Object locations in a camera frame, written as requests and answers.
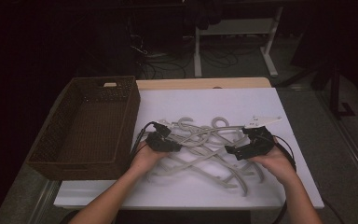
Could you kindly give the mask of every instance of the hand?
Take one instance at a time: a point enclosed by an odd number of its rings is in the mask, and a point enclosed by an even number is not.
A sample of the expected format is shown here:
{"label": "hand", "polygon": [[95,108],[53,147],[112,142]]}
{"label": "hand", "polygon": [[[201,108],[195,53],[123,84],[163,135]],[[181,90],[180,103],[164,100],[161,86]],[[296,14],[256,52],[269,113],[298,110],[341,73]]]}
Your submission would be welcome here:
{"label": "hand", "polygon": [[130,170],[141,175],[150,171],[160,159],[169,154],[168,152],[154,151],[145,141],[139,144],[137,150],[139,151],[132,160]]}
{"label": "hand", "polygon": [[292,167],[292,164],[277,147],[274,147],[267,155],[253,157],[249,159],[249,161],[262,164],[275,175],[278,181],[284,186],[298,179],[298,175]]}

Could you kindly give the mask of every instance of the floor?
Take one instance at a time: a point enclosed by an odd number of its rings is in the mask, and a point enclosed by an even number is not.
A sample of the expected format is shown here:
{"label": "floor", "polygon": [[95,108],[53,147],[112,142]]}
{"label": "floor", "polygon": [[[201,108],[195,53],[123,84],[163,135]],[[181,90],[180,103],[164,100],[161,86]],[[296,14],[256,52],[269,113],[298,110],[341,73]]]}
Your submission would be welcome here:
{"label": "floor", "polygon": [[[203,77],[267,77],[275,85],[302,70],[290,65],[300,37],[278,36],[271,57],[279,75],[270,77],[258,50],[264,38],[250,35],[204,39]],[[188,46],[179,54],[156,51],[145,57],[140,78],[194,77],[191,41],[187,40]],[[319,191],[332,206],[318,210],[322,220],[340,223],[334,214],[337,211],[346,223],[358,223],[358,92],[346,78],[341,78],[340,102],[349,103],[356,116],[337,120],[327,107],[329,86],[324,91],[313,91],[312,78],[313,74],[277,90]],[[70,211],[52,205],[58,186],[23,165],[1,207],[0,223],[59,223]],[[278,213],[252,211],[252,223],[269,223]],[[288,223],[287,216],[282,223]]]}

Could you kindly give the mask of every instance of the wooden tabletop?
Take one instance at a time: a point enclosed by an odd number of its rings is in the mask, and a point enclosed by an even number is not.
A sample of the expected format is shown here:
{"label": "wooden tabletop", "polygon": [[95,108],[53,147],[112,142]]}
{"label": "wooden tabletop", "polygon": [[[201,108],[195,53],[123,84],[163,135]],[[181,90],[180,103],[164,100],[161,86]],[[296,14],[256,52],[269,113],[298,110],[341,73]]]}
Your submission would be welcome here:
{"label": "wooden tabletop", "polygon": [[270,88],[266,77],[222,77],[137,80],[140,91],[148,90],[195,90],[195,89],[240,89]]}

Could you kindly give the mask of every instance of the forearm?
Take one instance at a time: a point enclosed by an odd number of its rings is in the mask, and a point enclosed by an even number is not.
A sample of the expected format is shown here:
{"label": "forearm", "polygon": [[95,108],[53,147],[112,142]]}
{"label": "forearm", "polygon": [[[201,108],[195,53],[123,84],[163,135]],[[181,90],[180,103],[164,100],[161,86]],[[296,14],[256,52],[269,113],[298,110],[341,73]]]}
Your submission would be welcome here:
{"label": "forearm", "polygon": [[322,223],[299,178],[283,186],[286,193],[287,209],[292,223]]}
{"label": "forearm", "polygon": [[83,208],[70,223],[111,223],[142,175],[130,169],[115,184]]}

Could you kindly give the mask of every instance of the brown wicker basket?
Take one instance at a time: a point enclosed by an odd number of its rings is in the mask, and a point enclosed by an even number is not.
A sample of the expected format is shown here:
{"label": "brown wicker basket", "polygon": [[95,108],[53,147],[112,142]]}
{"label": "brown wicker basket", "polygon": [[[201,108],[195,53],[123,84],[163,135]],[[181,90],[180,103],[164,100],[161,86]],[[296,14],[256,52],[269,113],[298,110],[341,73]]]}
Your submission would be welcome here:
{"label": "brown wicker basket", "polygon": [[135,77],[72,79],[26,163],[51,180],[119,178],[127,169],[140,101]]}

